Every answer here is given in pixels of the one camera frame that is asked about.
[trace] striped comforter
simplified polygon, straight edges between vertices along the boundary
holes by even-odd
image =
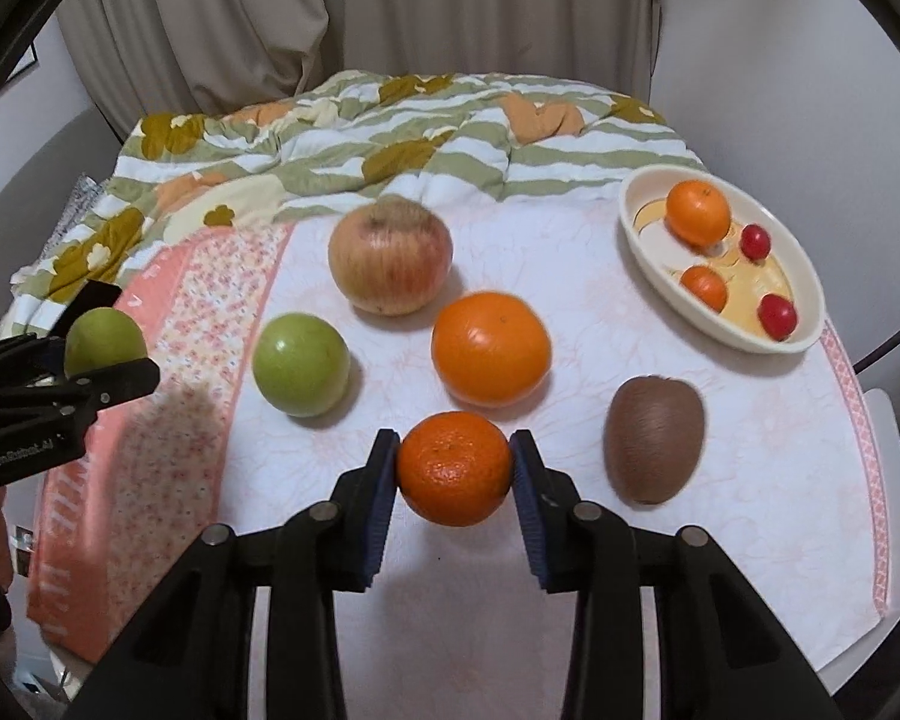
[[[1,335],[47,332],[86,279],[125,284],[203,227],[338,214],[383,194],[433,208],[614,199],[630,170],[656,162],[700,166],[640,100],[542,76],[345,71],[220,118],[147,117],[91,212],[17,274]]]

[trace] beige curtain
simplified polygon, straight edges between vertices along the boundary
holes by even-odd
[[[343,62],[546,74],[650,93],[657,0],[343,0]]]
[[[77,72],[119,134],[144,114],[221,114],[322,80],[323,0],[64,0]]]

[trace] mandarin orange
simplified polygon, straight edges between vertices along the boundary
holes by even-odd
[[[476,406],[508,406],[529,395],[550,370],[550,336],[523,300],[473,293],[442,310],[430,353],[444,386]]]
[[[680,181],[667,194],[667,225],[693,247],[712,247],[730,232],[730,204],[706,181]]]
[[[407,504],[437,525],[463,528],[493,514],[511,484],[500,428],[469,412],[428,416],[400,445],[396,476]]]
[[[688,268],[680,276],[680,283],[718,314],[727,306],[727,282],[706,265]]]

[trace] pink towel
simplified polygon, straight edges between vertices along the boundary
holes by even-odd
[[[165,375],[102,412],[86,456],[48,474],[29,583],[28,616],[87,661],[216,517],[248,341],[292,230],[208,228],[156,255],[117,303]]]

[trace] picture frame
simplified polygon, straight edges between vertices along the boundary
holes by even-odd
[[[20,60],[17,62],[16,67],[13,68],[13,71],[10,73],[10,77],[7,79],[7,83],[10,83],[13,79],[21,76],[27,70],[31,69],[36,64],[36,46],[31,43],[31,45],[26,47],[26,52],[23,56],[20,57]]]

